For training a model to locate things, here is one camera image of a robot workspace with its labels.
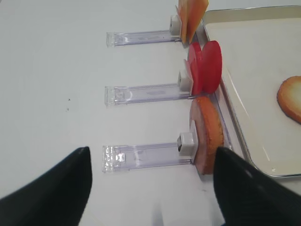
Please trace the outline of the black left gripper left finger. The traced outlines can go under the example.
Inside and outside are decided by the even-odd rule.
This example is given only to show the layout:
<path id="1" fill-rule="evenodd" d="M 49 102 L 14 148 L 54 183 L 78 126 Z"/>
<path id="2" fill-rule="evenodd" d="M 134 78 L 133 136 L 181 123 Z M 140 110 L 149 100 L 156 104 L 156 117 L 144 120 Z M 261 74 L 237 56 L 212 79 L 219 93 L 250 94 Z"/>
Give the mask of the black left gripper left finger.
<path id="1" fill-rule="evenodd" d="M 77 226 L 92 187 L 89 147 L 81 147 L 49 171 L 1 198 L 2 226 Z"/>

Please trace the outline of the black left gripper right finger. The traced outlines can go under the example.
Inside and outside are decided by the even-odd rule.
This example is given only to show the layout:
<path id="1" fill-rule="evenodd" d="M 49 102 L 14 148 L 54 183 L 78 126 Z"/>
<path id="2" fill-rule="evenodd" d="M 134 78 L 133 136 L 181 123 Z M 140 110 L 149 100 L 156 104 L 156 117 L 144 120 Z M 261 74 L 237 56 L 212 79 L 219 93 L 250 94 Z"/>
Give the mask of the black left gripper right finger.
<path id="1" fill-rule="evenodd" d="M 214 193 L 226 226 L 299 226 L 301 197 L 226 147 L 216 151 Z"/>

